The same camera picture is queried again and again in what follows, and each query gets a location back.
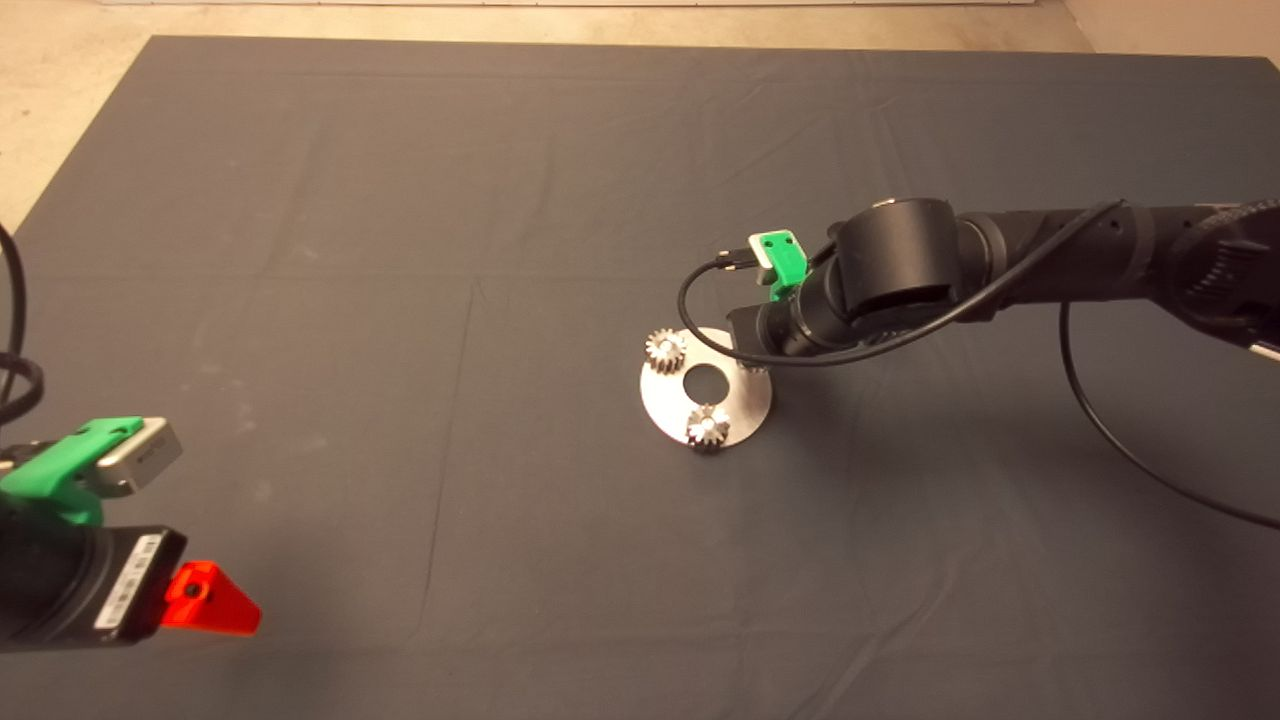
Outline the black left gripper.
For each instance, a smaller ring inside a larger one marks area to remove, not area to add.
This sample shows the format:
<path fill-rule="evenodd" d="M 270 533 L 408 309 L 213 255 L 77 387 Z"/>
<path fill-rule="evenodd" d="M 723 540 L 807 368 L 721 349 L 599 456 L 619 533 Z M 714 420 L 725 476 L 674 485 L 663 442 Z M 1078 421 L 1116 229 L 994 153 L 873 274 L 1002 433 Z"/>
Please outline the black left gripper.
<path fill-rule="evenodd" d="M 169 527 L 73 527 L 15 541 L 15 644 L 132 646 L 161 628 L 257 633 L 261 609 L 215 562 L 179 569 Z"/>

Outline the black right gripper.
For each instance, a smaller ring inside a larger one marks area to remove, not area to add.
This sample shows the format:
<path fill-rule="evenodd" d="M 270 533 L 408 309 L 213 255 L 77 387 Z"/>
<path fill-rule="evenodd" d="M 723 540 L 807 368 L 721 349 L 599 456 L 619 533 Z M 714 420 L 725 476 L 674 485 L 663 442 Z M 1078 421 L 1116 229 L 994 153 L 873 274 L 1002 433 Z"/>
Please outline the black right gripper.
<path fill-rule="evenodd" d="M 869 348 L 893 336 L 890 322 L 872 316 L 895 305 L 900 288 L 860 283 L 800 284 L 786 299 L 733 307 L 727 323 L 739 351 L 818 357 Z"/>

